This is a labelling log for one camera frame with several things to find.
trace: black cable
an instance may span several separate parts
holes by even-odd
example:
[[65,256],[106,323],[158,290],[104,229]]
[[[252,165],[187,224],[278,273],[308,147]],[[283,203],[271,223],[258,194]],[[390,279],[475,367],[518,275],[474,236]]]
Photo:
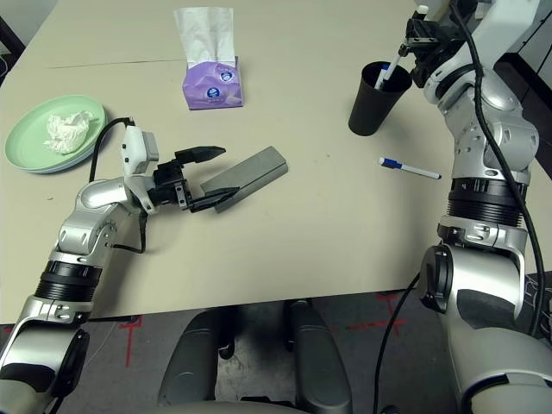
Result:
[[546,15],[546,17],[544,17],[540,24],[538,25],[538,28],[535,29],[535,31],[533,33],[531,33],[531,36],[529,36],[529,38],[524,41],[524,44],[519,48],[519,50],[517,51],[517,53],[520,53],[522,50],[524,50],[524,47],[526,47],[530,40],[533,38],[534,35],[536,35],[536,32],[538,32],[540,30],[540,28],[543,26],[543,24],[549,19],[550,15],[552,15],[552,10],[549,11],[549,13]]
[[[544,59],[543,61],[541,62],[541,64],[539,65],[538,69],[536,69],[536,74],[538,75],[538,73],[541,71],[541,69],[543,69],[543,66],[544,64],[546,63],[546,59],[549,58],[550,56],[550,52],[552,52],[552,43],[550,43],[550,47],[549,47],[549,50],[548,52],[544,55]],[[527,86],[527,89],[525,90],[525,93],[524,95],[522,96],[522,98],[519,100],[521,103],[524,102],[525,98],[527,97],[527,94],[529,93],[529,91],[531,90],[531,87],[530,86]]]
[[[125,127],[128,127],[129,125],[132,125],[132,126],[135,125],[134,121],[131,118],[124,117],[124,118],[115,118],[114,120],[108,122],[102,128],[99,135],[97,136],[96,143],[94,144],[94,152],[92,153],[92,163],[90,165],[90,177],[88,178],[89,183],[94,181],[94,178],[96,177],[97,157],[100,154],[100,147],[102,146],[102,141],[104,140],[109,130],[112,129],[118,123],[124,123]],[[114,244],[112,247],[120,248],[122,250],[128,250],[129,252],[137,253],[137,254],[144,253],[146,251],[146,224],[147,224],[147,213],[145,211],[140,212],[140,215],[138,216],[138,224],[140,226],[140,248],[133,248],[132,246],[125,246],[124,244]]]
[[100,154],[102,141],[104,140],[105,135],[108,133],[108,131],[118,123],[124,123],[125,127],[128,127],[129,125],[135,125],[134,121],[131,118],[115,118],[113,121],[108,122],[107,125],[102,128],[96,138],[96,143],[94,144],[94,152],[92,153],[92,164],[90,165],[90,177],[88,178],[89,183],[94,181],[94,178],[96,177],[97,156]]
[[50,410],[48,414],[55,414],[56,412],[58,412],[61,407],[61,403],[63,403],[63,397],[58,397],[55,400],[55,403],[53,403],[52,410]]
[[140,248],[133,248],[132,246],[125,246],[124,244],[114,244],[113,248],[121,248],[122,250],[128,250],[132,253],[142,254],[146,251],[146,224],[147,224],[147,212],[141,211],[138,216],[138,226],[140,227]]
[[491,146],[491,149],[494,152],[494,155],[499,161],[500,168],[502,170],[502,173],[505,176],[506,183],[510,188],[510,192],[516,200],[517,207],[521,210],[521,214],[525,220],[525,225],[527,226],[527,232],[529,233],[531,245],[533,247],[533,254],[535,255],[535,263],[536,263],[536,275],[537,275],[538,287],[536,289],[535,313],[531,318],[529,335],[535,336],[536,330],[538,327],[539,316],[543,308],[543,299],[544,299],[545,278],[544,278],[544,264],[543,264],[543,256],[541,254],[541,248],[538,244],[538,239],[536,238],[536,231],[535,231],[535,226],[533,224],[533,220],[531,219],[529,211],[527,210],[527,206],[525,205],[524,199],[519,193],[516,180],[511,175],[510,167],[508,166],[508,163],[506,162],[504,155],[500,150],[499,145],[494,140],[494,137],[492,136],[492,132],[486,123],[485,116],[483,115],[483,104],[482,104],[482,98],[481,98],[481,83],[483,82],[483,66],[481,65],[480,57],[477,53],[477,48],[475,47],[474,38],[472,37],[469,30],[467,29],[466,24],[464,24],[464,21],[461,19],[460,11],[458,10],[458,6],[456,5],[456,2],[455,1],[451,2],[449,7],[453,16],[456,18],[459,28],[461,29],[461,31],[464,34],[464,37],[466,38],[466,43],[469,48],[469,52],[472,56],[472,61],[474,63],[474,68],[475,68],[474,104],[475,104],[475,115],[477,116],[477,121],[479,122],[481,130],[483,131],[483,134],[486,137],[486,141]]
[[405,292],[403,293],[403,296],[400,297],[400,300],[398,301],[397,306],[395,306],[395,310],[391,315],[391,319],[389,319],[389,322],[387,323],[386,332],[383,334],[381,345],[379,345],[378,360],[376,361],[376,373],[373,376],[373,414],[378,414],[378,399],[380,398],[381,362],[383,361],[383,354],[386,351],[387,339],[389,339],[389,334],[391,333],[391,329],[395,324],[395,320],[397,320],[398,313],[400,312],[400,308],[403,307],[406,297],[412,291],[412,289],[414,289],[414,285],[418,282],[419,279],[420,279],[420,273],[416,275],[416,277],[406,288]]

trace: black cup with pen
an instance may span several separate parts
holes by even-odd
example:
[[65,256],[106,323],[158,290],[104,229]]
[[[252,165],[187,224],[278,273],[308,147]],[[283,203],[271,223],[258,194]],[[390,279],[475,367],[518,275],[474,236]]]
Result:
[[[357,135],[375,133],[393,105],[412,86],[411,76],[403,67],[389,65],[373,62],[362,69],[361,85],[348,119],[348,127]],[[384,71],[392,71],[387,80]]]

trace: silver robot arm segment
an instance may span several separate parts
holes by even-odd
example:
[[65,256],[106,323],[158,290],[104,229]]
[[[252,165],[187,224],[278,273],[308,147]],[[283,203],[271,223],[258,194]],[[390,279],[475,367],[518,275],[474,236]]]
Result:
[[[492,67],[530,26],[538,3],[495,0],[473,33],[484,66],[485,119],[523,197],[538,133]],[[461,412],[548,412],[552,353],[515,325],[524,302],[527,232],[475,115],[467,44],[454,27],[414,20],[404,43],[417,58],[412,77],[443,113],[455,143],[448,214],[437,229],[442,244],[423,258],[422,302],[441,313]]]
[[148,176],[149,163],[159,158],[154,136],[136,126],[127,127],[121,150],[124,176],[93,181],[78,193],[36,292],[28,297],[4,345],[0,412],[42,414],[54,400],[59,405],[72,392],[89,341],[80,325],[92,312],[94,291],[113,248],[120,247],[114,244],[117,232],[133,215],[139,215],[145,226],[145,216],[157,213],[162,204],[178,204],[194,212],[232,197],[239,189],[219,189],[193,198],[182,173],[185,163],[223,153],[219,147],[179,151],[175,160],[159,164]]

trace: tissue box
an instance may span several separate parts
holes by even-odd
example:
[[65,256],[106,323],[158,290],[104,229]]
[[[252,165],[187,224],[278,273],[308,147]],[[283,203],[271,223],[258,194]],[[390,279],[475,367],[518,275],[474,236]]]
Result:
[[190,110],[243,106],[240,66],[202,62],[186,70],[182,91]]

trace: pen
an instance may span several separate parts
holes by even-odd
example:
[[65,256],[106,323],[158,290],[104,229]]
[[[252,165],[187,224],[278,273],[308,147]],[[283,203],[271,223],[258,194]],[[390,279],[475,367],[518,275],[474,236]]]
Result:
[[384,63],[382,66],[381,66],[381,71],[379,71],[379,76],[378,76],[378,80],[376,80],[376,85],[374,86],[374,89],[377,89],[377,90],[380,90],[381,89],[381,84],[383,84],[383,78],[385,77],[386,75],[386,72],[387,72],[387,68],[389,67],[389,64],[388,63]]
[[414,166],[406,166],[405,164],[401,164],[396,160],[390,160],[389,158],[381,157],[379,159],[379,164],[381,166],[386,166],[387,168],[397,168],[398,170],[408,171],[409,173],[423,175],[424,177],[429,177],[430,179],[441,179],[441,174],[438,174],[437,172],[425,171]]

